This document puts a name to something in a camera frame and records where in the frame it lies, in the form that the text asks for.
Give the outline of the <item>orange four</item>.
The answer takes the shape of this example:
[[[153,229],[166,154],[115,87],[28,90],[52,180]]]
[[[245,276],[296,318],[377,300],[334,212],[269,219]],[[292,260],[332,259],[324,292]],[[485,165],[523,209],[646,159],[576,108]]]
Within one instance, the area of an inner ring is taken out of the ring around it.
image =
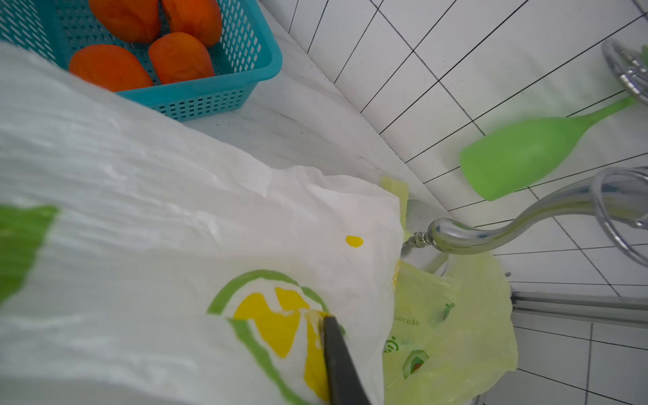
[[[114,45],[92,45],[75,52],[69,64],[69,72],[112,92],[154,85],[135,55]]]

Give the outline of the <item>orange five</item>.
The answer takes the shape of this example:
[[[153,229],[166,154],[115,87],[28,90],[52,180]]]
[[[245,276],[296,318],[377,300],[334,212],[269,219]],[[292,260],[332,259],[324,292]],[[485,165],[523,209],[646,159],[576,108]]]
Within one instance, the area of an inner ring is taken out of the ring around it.
[[[216,0],[162,0],[171,32],[194,36],[207,48],[220,42],[223,20]]]

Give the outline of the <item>white printed plastic bag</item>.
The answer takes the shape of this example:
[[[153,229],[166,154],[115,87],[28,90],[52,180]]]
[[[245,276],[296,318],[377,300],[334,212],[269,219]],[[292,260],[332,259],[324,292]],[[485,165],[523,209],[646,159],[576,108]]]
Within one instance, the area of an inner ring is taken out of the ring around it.
[[[1,401],[326,404],[322,321],[385,397],[398,198],[1,46]]]

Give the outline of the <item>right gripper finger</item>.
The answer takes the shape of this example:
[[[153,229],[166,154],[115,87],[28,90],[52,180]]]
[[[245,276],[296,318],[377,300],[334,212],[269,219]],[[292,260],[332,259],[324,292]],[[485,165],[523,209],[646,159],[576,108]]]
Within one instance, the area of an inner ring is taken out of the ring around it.
[[[370,405],[337,319],[331,316],[324,317],[321,321],[321,332],[329,403]]]

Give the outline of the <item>orange six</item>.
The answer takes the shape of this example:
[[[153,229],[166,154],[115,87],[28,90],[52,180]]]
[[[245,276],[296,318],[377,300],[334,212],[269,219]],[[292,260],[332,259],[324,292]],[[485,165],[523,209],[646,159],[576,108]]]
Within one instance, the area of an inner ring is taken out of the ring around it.
[[[215,76],[207,48],[183,32],[160,37],[148,49],[148,57],[162,84],[175,84]]]

